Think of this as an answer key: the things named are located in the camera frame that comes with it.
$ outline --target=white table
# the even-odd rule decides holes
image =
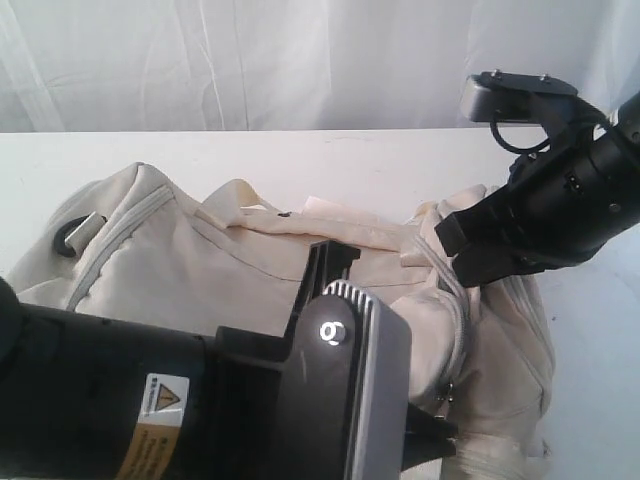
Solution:
[[[540,132],[513,128],[506,136],[526,146]],[[512,160],[484,129],[0,134],[0,275],[63,199],[136,161],[157,166],[198,199],[242,177],[284,210],[315,195],[402,221],[421,201],[504,183]],[[557,352],[546,418],[551,478],[635,477],[640,228],[592,262],[539,282]]]

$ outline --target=white backdrop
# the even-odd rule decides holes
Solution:
[[[640,88],[634,0],[0,0],[0,131],[466,125],[499,67],[601,108]]]

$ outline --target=black cable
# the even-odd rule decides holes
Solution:
[[[495,118],[492,119],[491,122],[489,122],[489,128],[491,129],[491,134],[493,135],[493,138],[498,143],[498,145],[500,145],[506,151],[515,153],[516,155],[529,155],[530,153],[537,153],[543,148],[548,147],[550,143],[550,140],[547,138],[546,140],[540,142],[538,145],[534,145],[533,147],[529,147],[529,148],[514,147],[509,142],[507,142],[502,137],[502,135],[500,135],[500,131],[498,130],[498,122]]]

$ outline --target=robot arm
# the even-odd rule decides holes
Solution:
[[[640,93],[608,120],[567,83],[496,70],[469,78],[461,106],[519,154],[506,185],[436,228],[464,286],[580,264],[640,221]],[[548,139],[513,147],[499,122]]]

